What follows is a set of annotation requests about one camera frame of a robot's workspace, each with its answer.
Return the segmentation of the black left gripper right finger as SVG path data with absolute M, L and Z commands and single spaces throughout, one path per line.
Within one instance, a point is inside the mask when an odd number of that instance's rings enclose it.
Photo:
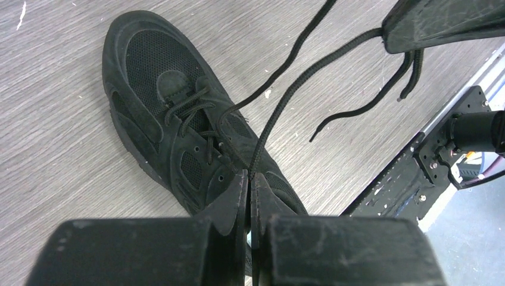
M 254 285 L 445 285 L 411 221 L 295 214 L 258 173 L 251 180 Z

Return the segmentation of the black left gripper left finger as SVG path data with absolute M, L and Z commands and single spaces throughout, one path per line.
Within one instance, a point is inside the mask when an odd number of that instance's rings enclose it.
M 27 285 L 243 285 L 247 171 L 194 217 L 62 223 Z

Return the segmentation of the black suede sneaker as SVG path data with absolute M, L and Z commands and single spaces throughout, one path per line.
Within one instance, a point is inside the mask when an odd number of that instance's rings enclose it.
M 240 113 L 294 62 L 302 44 L 333 7 L 326 1 L 300 33 L 285 62 L 252 95 L 234 104 L 193 43 L 150 11 L 129 11 L 110 25 L 102 53 L 102 79 L 114 127 L 128 152 L 182 207 L 195 215 L 230 185 L 234 175 L 261 173 L 276 198 L 297 215 L 307 210 L 264 149 L 274 125 L 310 77 L 369 39 L 366 31 L 304 71 L 286 90 L 262 133 Z

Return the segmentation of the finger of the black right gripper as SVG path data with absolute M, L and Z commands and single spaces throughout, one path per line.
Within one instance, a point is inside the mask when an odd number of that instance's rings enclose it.
M 404 53 L 504 36 L 503 0 L 403 0 L 382 22 L 385 49 Z

